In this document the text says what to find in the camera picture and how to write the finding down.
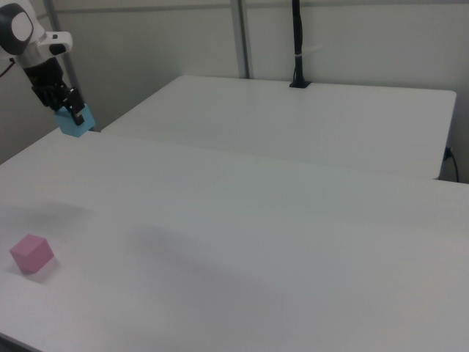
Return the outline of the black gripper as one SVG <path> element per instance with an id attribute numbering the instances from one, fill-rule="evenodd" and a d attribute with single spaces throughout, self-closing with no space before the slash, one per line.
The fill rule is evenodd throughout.
<path id="1" fill-rule="evenodd" d="M 85 104 L 81 93 L 75 87 L 69 88 L 63 81 L 63 70 L 56 58 L 23 69 L 32 84 L 32 90 L 40 99 L 40 102 L 54 111 L 60 110 L 66 105 L 68 111 L 77 126 L 84 123 L 81 111 Z"/>

